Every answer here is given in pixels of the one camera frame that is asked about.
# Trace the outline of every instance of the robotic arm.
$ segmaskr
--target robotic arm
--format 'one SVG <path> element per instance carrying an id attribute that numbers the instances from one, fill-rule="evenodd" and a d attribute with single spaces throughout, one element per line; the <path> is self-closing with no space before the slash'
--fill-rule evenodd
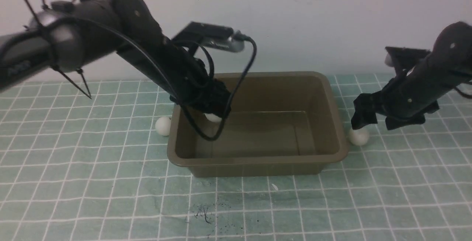
<path id="1" fill-rule="evenodd" d="M 84 65 L 116 52 L 169 92 L 178 105 L 222 118 L 222 129 L 237 87 L 230 93 L 214 78 L 214 64 L 204 46 L 240 52 L 245 41 L 251 42 L 253 56 L 240 82 L 256 54 L 255 42 L 229 27 L 191 22 L 169 39 L 143 0 L 53 1 L 51 7 L 44 3 L 42 8 L 33 13 L 25 32 L 0 37 L 0 91 L 47 68 L 76 85 L 66 73 L 77 71 L 84 79 Z M 198 48 L 208 58 L 209 72 L 204 62 L 194 57 Z M 79 90 L 90 97 L 90 92 Z M 221 131 L 208 137 L 186 108 L 184 113 L 200 135 L 207 140 L 218 138 Z"/>
<path id="2" fill-rule="evenodd" d="M 425 113 L 440 107 L 438 98 L 450 90 L 472 99 L 457 88 L 472 84 L 472 26 L 464 22 L 444 28 L 433 50 L 386 47 L 386 64 L 396 76 L 380 91 L 362 93 L 354 100 L 354 130 L 376 124 L 376 113 L 386 116 L 387 130 L 425 123 Z"/>

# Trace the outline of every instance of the table surface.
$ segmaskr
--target table surface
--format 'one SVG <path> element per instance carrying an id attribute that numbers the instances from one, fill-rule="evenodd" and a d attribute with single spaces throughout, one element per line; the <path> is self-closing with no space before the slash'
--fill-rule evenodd
<path id="1" fill-rule="evenodd" d="M 352 101 L 391 74 L 329 76 Z M 2 241 L 468 241 L 472 102 L 440 100 L 426 124 L 387 131 L 320 175 L 195 178 L 153 124 L 171 115 L 150 81 L 25 83 L 0 95 Z"/>

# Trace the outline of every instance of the white ball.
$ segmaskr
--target white ball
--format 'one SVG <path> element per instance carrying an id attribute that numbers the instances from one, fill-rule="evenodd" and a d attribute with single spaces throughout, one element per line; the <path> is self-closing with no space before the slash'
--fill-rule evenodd
<path id="1" fill-rule="evenodd" d="M 159 135 L 169 136 L 170 117 L 160 117 L 158 120 L 156 120 L 156 131 Z"/>
<path id="2" fill-rule="evenodd" d="M 347 138 L 352 144 L 362 146 L 369 141 L 369 131 L 366 128 L 359 130 L 350 129 Z"/>
<path id="3" fill-rule="evenodd" d="M 215 114 L 205 114 L 205 117 L 207 117 L 208 120 L 210 120 L 211 122 L 214 122 L 214 123 L 221 122 L 221 118 L 218 117 Z"/>

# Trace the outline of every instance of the plastic bin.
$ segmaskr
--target plastic bin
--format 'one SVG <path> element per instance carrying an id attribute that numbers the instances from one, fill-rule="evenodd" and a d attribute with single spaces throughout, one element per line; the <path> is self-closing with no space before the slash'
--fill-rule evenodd
<path id="1" fill-rule="evenodd" d="M 232 90 L 239 73 L 216 75 Z M 212 135 L 218 123 L 192 111 Z M 249 73 L 218 140 L 196 134 L 174 108 L 167 146 L 172 164 L 196 177 L 317 174 L 349 146 L 329 81 L 321 73 Z"/>

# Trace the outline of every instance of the black robotic arm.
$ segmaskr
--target black robotic arm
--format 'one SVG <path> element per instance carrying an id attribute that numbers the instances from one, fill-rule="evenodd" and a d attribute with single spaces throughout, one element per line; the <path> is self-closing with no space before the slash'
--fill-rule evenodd
<path id="1" fill-rule="evenodd" d="M 169 39 L 143 0 L 53 1 L 51 7 L 44 4 L 43 11 L 33 14 L 25 32 L 0 38 L 0 91 L 47 68 L 76 85 L 66 73 L 77 71 L 84 79 L 84 65 L 116 52 L 169 92 L 171 100 L 182 106 L 191 125 L 207 140 L 221 134 L 238 86 L 230 93 L 214 78 L 214 64 L 204 46 L 240 52 L 245 41 L 253 44 L 253 56 L 239 83 L 256 55 L 250 37 L 224 26 L 191 22 Z M 209 72 L 204 62 L 194 57 L 198 48 L 208 58 Z M 90 92 L 79 90 L 90 97 Z M 222 118 L 217 134 L 206 136 L 186 106 Z"/>

